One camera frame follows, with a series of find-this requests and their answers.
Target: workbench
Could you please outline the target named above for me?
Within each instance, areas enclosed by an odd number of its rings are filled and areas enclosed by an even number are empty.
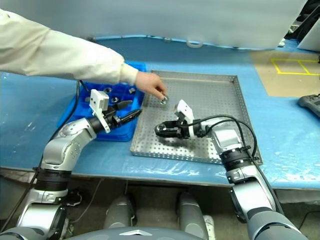
[[[296,97],[268,96],[249,51],[151,38],[101,41],[147,69],[237,75],[264,165],[274,188],[320,189],[320,121]],[[287,41],[282,51],[299,51]],[[57,122],[76,92],[76,82],[0,73],[0,166],[31,170],[38,165]],[[81,176],[153,180],[193,185],[227,185],[222,165],[137,157],[131,142],[93,141],[73,173]]]

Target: black controller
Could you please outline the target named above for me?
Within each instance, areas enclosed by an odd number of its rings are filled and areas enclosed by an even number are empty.
[[[320,94],[308,95],[300,97],[298,104],[301,107],[310,109],[315,115],[320,118]]]

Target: metal tray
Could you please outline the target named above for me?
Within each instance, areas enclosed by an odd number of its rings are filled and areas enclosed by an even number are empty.
[[[154,128],[164,121],[176,119],[174,107],[183,99],[192,108],[196,119],[211,115],[227,114],[251,126],[239,81],[235,75],[213,75],[171,71],[153,71],[167,86],[169,101],[161,105],[153,96],[146,95],[142,103],[131,144],[135,156],[174,159],[221,164],[220,157],[210,138],[163,139],[156,136]],[[247,144],[253,147],[253,138],[243,126]],[[262,163],[259,148],[256,156]]]

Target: blue plastic bin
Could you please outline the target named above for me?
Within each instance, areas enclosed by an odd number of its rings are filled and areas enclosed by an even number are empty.
[[[138,69],[141,72],[146,72],[146,65],[144,63],[135,63],[135,62],[128,62],[128,64],[136,69]],[[132,103],[129,104],[125,109],[122,109],[120,111],[117,111],[116,115],[119,117],[123,117],[127,115],[129,112],[133,110],[140,109],[142,105],[142,101],[144,99],[144,93],[137,90],[135,86],[130,86],[125,83],[118,83],[115,85],[111,84],[96,84],[96,83],[90,83],[85,82],[86,86],[89,90],[96,89],[98,91],[104,91],[106,88],[111,88],[111,92],[107,93],[109,96],[109,105],[113,105],[111,103],[111,99],[114,97],[117,97],[120,101],[125,100],[132,100]],[[134,88],[135,93],[130,94],[129,89]],[[87,91],[81,87],[80,94],[79,94],[79,101],[78,105],[76,107],[76,110],[70,120],[68,122],[72,122],[74,120],[78,120],[81,118],[90,118],[92,117],[92,110],[89,107],[89,101],[90,101],[90,95],[87,93]],[[57,126],[60,126],[63,121],[66,119],[66,117],[71,112],[74,104],[75,104],[76,96],[72,99],[70,104],[68,105],[66,111],[63,113],[62,117],[60,118]],[[101,132],[97,135],[97,140],[102,141],[116,141],[116,142],[127,142],[132,139],[135,128],[137,124],[137,119],[128,122],[127,124],[112,129],[110,133]]]

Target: person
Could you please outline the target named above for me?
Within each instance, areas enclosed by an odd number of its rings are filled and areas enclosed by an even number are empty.
[[[158,75],[129,66],[114,50],[3,9],[0,9],[0,71],[101,84],[125,82],[160,100],[167,94]]]

